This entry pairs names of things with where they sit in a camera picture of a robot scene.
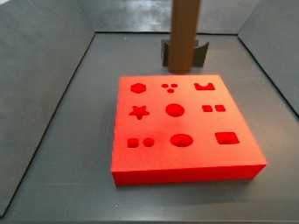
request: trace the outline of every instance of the red shape sorter block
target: red shape sorter block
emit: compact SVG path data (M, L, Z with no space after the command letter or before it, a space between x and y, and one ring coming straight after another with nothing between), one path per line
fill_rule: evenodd
M120 78L117 186L252 179L265 165L219 75Z

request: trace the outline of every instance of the wooden post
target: wooden post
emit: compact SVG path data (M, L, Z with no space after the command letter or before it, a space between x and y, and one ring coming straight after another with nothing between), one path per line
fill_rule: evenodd
M201 0L172 0L168 71L187 74L192 67L193 40Z

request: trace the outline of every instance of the metal stand base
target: metal stand base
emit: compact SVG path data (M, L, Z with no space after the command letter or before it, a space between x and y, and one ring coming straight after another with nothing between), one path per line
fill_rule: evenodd
M169 39L161 40L161 57L162 57L162 66L168 67L168 53L169 53ZM193 42L193 58L192 58L192 66L193 67L203 67L204 60L205 60L205 54L209 47L209 42L207 42L204 45L199 46L199 40L196 39Z

